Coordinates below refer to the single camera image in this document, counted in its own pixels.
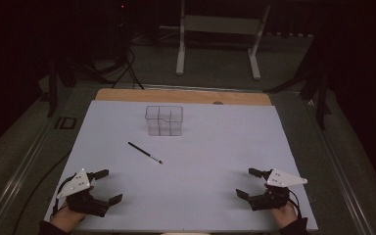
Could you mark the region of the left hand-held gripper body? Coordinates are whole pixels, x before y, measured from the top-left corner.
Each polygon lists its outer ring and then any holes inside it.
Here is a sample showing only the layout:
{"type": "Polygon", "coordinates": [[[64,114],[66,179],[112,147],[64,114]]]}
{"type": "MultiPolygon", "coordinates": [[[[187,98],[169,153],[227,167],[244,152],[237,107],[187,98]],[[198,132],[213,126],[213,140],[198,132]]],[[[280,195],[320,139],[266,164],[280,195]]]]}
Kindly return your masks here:
{"type": "Polygon", "coordinates": [[[95,199],[90,194],[93,180],[88,180],[87,173],[82,169],[67,178],[57,192],[56,201],[65,198],[72,211],[104,217],[109,204],[95,199]]]}

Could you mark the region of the person's left hand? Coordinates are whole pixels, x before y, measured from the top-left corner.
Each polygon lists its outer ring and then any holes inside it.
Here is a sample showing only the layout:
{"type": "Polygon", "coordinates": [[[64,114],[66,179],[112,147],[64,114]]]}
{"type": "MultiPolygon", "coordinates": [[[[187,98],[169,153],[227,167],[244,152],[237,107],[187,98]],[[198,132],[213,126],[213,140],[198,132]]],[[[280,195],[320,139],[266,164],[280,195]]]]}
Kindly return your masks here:
{"type": "Polygon", "coordinates": [[[75,227],[86,217],[85,213],[72,211],[67,203],[50,219],[50,223],[66,233],[72,232],[75,227]]]}

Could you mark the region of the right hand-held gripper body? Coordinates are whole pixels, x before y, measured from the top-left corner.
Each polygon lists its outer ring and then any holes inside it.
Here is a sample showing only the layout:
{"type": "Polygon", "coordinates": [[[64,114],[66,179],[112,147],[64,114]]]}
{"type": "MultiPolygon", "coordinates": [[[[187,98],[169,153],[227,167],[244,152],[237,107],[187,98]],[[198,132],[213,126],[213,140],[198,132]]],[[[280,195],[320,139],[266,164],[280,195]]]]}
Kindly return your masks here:
{"type": "Polygon", "coordinates": [[[279,209],[290,202],[297,210],[300,209],[298,197],[293,201],[290,195],[295,195],[289,187],[307,184],[305,178],[287,173],[280,169],[271,169],[270,176],[265,180],[265,192],[262,195],[250,196],[249,204],[253,211],[279,209]]]}

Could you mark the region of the person's right hand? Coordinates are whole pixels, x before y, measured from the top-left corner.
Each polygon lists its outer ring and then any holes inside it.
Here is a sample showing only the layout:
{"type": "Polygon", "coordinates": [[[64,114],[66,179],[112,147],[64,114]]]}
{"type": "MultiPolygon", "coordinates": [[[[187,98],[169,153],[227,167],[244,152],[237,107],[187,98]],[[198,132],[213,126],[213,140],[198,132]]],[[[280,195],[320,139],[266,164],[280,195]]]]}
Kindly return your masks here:
{"type": "Polygon", "coordinates": [[[279,229],[285,228],[298,219],[295,208],[290,202],[279,209],[271,209],[270,214],[272,215],[279,229]]]}

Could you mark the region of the white table mat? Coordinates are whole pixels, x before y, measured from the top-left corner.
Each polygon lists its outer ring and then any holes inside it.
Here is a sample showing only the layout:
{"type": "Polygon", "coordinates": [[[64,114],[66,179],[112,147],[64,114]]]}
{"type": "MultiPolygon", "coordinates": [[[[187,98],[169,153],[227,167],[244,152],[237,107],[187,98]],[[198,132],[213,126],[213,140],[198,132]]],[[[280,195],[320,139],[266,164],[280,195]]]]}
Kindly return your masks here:
{"type": "Polygon", "coordinates": [[[268,211],[252,211],[236,190],[264,191],[249,168],[298,174],[273,106],[186,104],[181,136],[151,136],[142,102],[90,104],[62,176],[107,169],[92,192],[106,200],[122,194],[105,217],[88,216],[93,232],[265,232],[268,211]],[[127,144],[163,161],[159,164],[127,144]]]}

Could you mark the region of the clear plastic divided organizer box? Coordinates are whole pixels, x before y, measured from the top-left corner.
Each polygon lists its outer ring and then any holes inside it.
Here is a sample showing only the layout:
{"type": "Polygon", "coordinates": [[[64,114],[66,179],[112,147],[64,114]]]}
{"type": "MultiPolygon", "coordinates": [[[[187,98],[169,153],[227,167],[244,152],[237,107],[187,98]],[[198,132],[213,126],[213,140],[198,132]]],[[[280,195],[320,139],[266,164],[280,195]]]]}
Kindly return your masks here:
{"type": "Polygon", "coordinates": [[[183,108],[180,106],[148,106],[145,120],[152,136],[182,135],[183,108]]]}

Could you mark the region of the white metal stand frame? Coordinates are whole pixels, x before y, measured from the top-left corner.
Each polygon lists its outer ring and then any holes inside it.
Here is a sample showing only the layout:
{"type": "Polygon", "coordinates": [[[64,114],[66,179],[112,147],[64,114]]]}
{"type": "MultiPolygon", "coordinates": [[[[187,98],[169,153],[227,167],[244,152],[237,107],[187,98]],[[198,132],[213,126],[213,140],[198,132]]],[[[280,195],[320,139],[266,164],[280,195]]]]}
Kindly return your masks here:
{"type": "Polygon", "coordinates": [[[177,75],[184,73],[185,66],[185,32],[211,32],[211,33],[231,33],[253,35],[255,42],[248,49],[248,58],[254,80],[260,80],[257,51],[262,39],[270,6],[265,5],[262,14],[258,19],[241,19],[214,16],[187,15],[185,11],[186,0],[180,0],[180,20],[179,20],[179,49],[177,54],[176,69],[177,75]]]}

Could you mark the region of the metal floor rail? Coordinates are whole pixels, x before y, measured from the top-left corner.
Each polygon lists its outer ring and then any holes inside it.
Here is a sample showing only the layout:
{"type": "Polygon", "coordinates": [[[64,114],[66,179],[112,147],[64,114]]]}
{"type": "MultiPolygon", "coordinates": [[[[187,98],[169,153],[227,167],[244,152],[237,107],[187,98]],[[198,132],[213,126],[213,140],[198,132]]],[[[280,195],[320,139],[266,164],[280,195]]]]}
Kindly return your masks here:
{"type": "Polygon", "coordinates": [[[327,135],[327,132],[323,130],[317,122],[315,113],[316,108],[314,103],[309,101],[303,101],[305,110],[309,115],[311,123],[314,125],[323,147],[327,152],[327,162],[331,166],[332,173],[334,175],[335,181],[338,184],[338,187],[341,191],[341,194],[344,198],[345,204],[348,208],[348,211],[352,217],[352,221],[359,235],[375,235],[372,226],[366,217],[364,209],[359,203],[358,197],[355,194],[352,185],[347,178],[344,169],[339,162],[338,155],[332,145],[332,142],[327,135]]]}
{"type": "Polygon", "coordinates": [[[72,88],[59,93],[53,117],[47,117],[48,105],[36,101],[0,138],[0,223],[24,184],[57,116],[69,100],[72,88]]]}

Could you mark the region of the black pen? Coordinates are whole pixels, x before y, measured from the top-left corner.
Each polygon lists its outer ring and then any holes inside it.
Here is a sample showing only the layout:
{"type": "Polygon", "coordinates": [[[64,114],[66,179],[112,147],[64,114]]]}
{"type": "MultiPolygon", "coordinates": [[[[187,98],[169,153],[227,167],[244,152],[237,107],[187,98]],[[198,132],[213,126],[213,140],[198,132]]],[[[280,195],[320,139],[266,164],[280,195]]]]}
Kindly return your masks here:
{"type": "Polygon", "coordinates": [[[139,151],[140,153],[142,153],[143,155],[149,157],[150,159],[154,160],[155,162],[159,163],[159,164],[163,164],[164,162],[161,161],[160,159],[156,158],[155,156],[151,155],[150,153],[148,153],[147,151],[143,150],[142,148],[138,147],[137,145],[131,143],[131,142],[127,142],[127,144],[129,146],[131,146],[132,148],[134,148],[135,150],[139,151]]]}

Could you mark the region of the black tripod stand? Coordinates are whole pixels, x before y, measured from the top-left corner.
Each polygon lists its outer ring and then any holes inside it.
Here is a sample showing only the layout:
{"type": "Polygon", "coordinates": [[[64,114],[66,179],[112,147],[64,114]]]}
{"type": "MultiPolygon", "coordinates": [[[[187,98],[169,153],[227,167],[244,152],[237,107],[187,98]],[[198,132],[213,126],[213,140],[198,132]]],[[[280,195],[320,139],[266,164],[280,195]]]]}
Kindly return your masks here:
{"type": "Polygon", "coordinates": [[[324,117],[327,113],[327,83],[328,83],[328,73],[329,69],[322,65],[317,68],[309,69],[304,71],[301,75],[295,75],[293,78],[280,83],[277,86],[264,89],[264,93],[279,93],[284,91],[286,88],[289,88],[293,85],[298,84],[299,82],[304,81],[305,85],[302,90],[299,92],[299,95],[303,100],[311,100],[314,95],[317,95],[316,98],[316,112],[315,119],[317,124],[322,130],[325,130],[324,117]]]}
{"type": "Polygon", "coordinates": [[[73,60],[69,57],[53,58],[48,63],[48,88],[42,90],[41,101],[49,103],[47,117],[51,118],[58,107],[58,80],[64,86],[74,87],[76,79],[72,71],[73,60]]]}

